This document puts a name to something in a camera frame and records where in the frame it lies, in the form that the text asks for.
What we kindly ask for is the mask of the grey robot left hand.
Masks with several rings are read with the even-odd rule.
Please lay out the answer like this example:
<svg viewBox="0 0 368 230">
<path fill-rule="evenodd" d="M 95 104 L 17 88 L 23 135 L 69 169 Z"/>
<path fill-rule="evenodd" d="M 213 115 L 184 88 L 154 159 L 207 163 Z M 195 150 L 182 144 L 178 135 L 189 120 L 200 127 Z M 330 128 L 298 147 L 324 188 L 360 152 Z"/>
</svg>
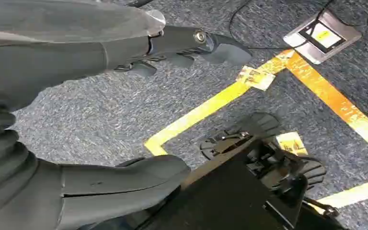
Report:
<svg viewBox="0 0 368 230">
<path fill-rule="evenodd" d="M 132 4 L 0 0 L 0 230 L 74 230 L 162 202 L 190 168 L 172 155 L 116 167 L 56 164 L 35 156 L 11 126 L 13 112 L 40 92 L 106 71 L 193 55 L 248 63 L 235 39 L 194 27 L 165 26 Z"/>
</svg>

